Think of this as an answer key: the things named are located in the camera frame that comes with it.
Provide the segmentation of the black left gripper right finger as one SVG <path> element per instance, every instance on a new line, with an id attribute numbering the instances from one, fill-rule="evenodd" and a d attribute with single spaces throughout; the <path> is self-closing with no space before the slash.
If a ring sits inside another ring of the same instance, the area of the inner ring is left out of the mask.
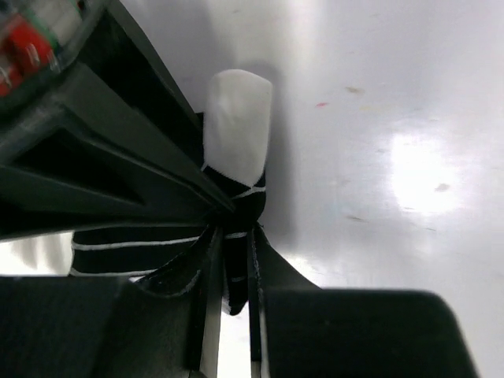
<path id="1" fill-rule="evenodd" d="M 247 236 L 254 377 L 474 377 L 450 307 L 428 291 L 322 289 Z"/>

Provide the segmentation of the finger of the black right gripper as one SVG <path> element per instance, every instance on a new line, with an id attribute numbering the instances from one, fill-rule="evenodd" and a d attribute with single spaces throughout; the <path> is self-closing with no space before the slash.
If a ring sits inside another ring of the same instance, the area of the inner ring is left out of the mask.
<path id="1" fill-rule="evenodd" d="M 1 237 L 232 213 L 202 121 L 119 1 L 1 4 Z"/>

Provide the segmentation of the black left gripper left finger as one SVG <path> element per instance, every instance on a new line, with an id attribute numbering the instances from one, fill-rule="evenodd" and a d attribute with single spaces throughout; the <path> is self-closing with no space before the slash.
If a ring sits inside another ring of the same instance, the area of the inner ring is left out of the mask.
<path id="1" fill-rule="evenodd" d="M 214 377 L 223 234 L 137 281 L 3 277 L 4 377 Z"/>

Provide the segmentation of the black pinstriped sock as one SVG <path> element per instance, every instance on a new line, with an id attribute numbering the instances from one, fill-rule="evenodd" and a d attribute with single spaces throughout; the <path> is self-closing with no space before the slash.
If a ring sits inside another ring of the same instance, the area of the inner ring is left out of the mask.
<path id="1" fill-rule="evenodd" d="M 273 85 L 241 69 L 214 75 L 203 119 L 201 170 L 232 201 L 223 221 L 224 310 L 231 316 L 248 301 L 246 236 L 266 201 Z M 184 252 L 202 228 L 122 227 L 75 232 L 72 276 L 140 277 Z"/>

